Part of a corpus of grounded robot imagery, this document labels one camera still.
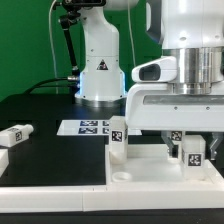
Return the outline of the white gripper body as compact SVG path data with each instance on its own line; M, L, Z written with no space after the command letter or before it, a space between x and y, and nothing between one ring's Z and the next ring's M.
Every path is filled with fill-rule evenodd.
M210 94L173 92L177 77L173 56L162 56L132 70L135 82L127 95L125 120L131 129L158 131L224 132L224 81Z

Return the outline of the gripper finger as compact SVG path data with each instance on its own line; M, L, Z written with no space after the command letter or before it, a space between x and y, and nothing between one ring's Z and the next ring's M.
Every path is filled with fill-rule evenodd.
M213 132L212 133L212 141L210 143L209 149L211 154L211 159L215 160L217 155L217 148L221 144L223 140L223 133L222 132Z
M162 131L161 132L161 138L164 141L164 143L168 146L169 156L172 157L173 154L174 154L175 145L174 145L174 143L172 141L172 138L171 138L171 132L170 131Z

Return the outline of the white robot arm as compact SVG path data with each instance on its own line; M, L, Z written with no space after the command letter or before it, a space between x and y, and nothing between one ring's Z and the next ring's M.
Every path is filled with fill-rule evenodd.
M162 54L132 70L134 86L124 87L118 62L118 31L104 17L139 0L63 0L70 23L84 28L86 65L77 101L111 105L126 101L126 123L158 130L165 143L171 133L209 132L210 150L224 136L224 0L146 0L146 32Z

